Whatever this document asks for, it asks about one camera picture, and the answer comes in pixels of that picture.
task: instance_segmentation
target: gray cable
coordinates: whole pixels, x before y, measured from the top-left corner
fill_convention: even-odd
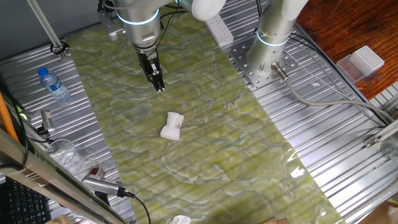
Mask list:
[[[145,2],[142,3],[142,4],[134,4],[134,3],[133,3],[133,4],[129,5],[129,6],[124,6],[124,7],[109,6],[109,5],[105,4],[105,2],[102,2],[102,4],[103,4],[105,7],[107,7],[108,9],[121,10],[121,9],[133,9],[133,8],[135,8],[135,7],[140,7],[140,6],[143,6],[143,5],[146,5],[146,4],[150,3],[150,2],[152,2],[152,1],[153,1],[153,0],[145,1]]]
[[[329,84],[327,84],[326,82],[324,82],[321,78],[318,78],[316,75],[314,75],[314,74],[313,74],[312,72],[310,72],[308,69],[306,69],[299,61],[296,60],[296,58],[294,58],[294,57],[293,57],[291,54],[289,54],[286,50],[284,50],[284,52],[285,52],[290,58],[294,59],[295,62],[296,62],[298,65],[300,65],[306,72],[308,72],[309,74],[311,74],[314,78],[320,80],[320,81],[323,82],[326,86],[328,86],[331,90],[335,91],[335,92],[338,93],[339,95],[342,95],[342,96],[345,97],[347,100],[351,100],[347,95],[345,95],[345,94],[343,93],[343,91],[342,91],[341,88],[336,84],[336,82],[327,74],[327,72],[325,71],[325,69],[323,69],[323,67],[318,63],[318,61],[315,59],[315,57],[312,57],[312,54],[311,54],[311,53],[308,53],[308,52],[306,51],[306,49],[302,49],[300,46],[297,46],[297,47],[300,48],[301,50],[303,50],[304,52],[306,52],[306,53],[312,58],[312,60],[314,60],[315,63],[317,63],[317,64],[321,67],[321,69],[323,70],[323,73],[325,73],[326,77],[329,78],[329,80],[334,84],[334,86],[335,86],[340,92],[339,92],[338,90],[333,89],[332,86],[330,86]],[[378,124],[378,125],[380,125],[380,126],[384,126],[384,125],[385,125],[383,122],[379,121],[378,119],[374,118],[371,114],[369,114],[368,111],[367,111],[365,108],[363,108],[363,107],[361,107],[361,106],[358,106],[358,105],[355,105],[355,107],[356,107],[357,109],[359,109],[360,111],[362,111],[362,113],[363,113],[365,116],[367,116],[369,119],[371,119],[372,121],[374,121],[376,124]]]
[[[340,101],[333,101],[333,102],[323,102],[323,103],[316,103],[316,102],[311,102],[308,101],[304,98],[302,98],[293,88],[292,84],[290,83],[289,79],[285,80],[287,86],[290,88],[290,90],[292,91],[293,95],[300,100],[302,103],[305,103],[307,105],[310,106],[330,106],[330,105],[340,105],[340,104],[353,104],[353,105],[361,105],[361,106],[365,106],[367,108],[371,108],[374,109],[375,111],[379,112],[380,114],[382,114],[385,118],[387,118],[390,122],[394,122],[395,119],[390,116],[388,113],[386,113],[383,110],[380,110],[379,108],[370,105],[368,103],[364,103],[364,102],[360,102],[360,101],[356,101],[356,100],[340,100]]]

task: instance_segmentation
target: white tissue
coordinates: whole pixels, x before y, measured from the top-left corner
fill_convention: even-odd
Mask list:
[[[191,220],[190,217],[186,217],[185,215],[177,215],[169,224],[189,224]]]
[[[174,112],[167,113],[167,123],[162,128],[160,132],[160,136],[162,138],[166,138],[173,141],[180,140],[180,128],[182,125],[182,121],[184,120],[184,116]]]

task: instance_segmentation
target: power strip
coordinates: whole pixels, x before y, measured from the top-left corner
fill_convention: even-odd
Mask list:
[[[205,21],[205,24],[220,47],[231,44],[234,41],[234,36],[220,15]]]

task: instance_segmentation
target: orange pole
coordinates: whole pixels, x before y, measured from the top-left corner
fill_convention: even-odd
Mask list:
[[[15,132],[14,125],[12,124],[10,113],[8,112],[6,102],[0,93],[0,114],[4,125],[6,126],[7,133],[17,142],[19,142],[17,133]]]

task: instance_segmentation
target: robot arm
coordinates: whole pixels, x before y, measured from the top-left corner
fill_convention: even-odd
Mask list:
[[[308,0],[272,0],[271,5],[261,14],[257,35],[246,52],[247,67],[253,76],[275,78],[272,69],[279,63],[289,35],[301,10]]]
[[[164,91],[163,74],[160,68],[157,52],[157,37],[160,35],[159,8],[175,0],[114,0],[121,27],[107,19],[106,9],[98,6],[98,15],[105,26],[111,40],[117,39],[117,31],[122,30],[127,39],[132,42],[140,66],[148,82],[154,85],[156,91]],[[224,6],[226,0],[177,0],[179,6],[191,12],[201,21],[211,19]]]

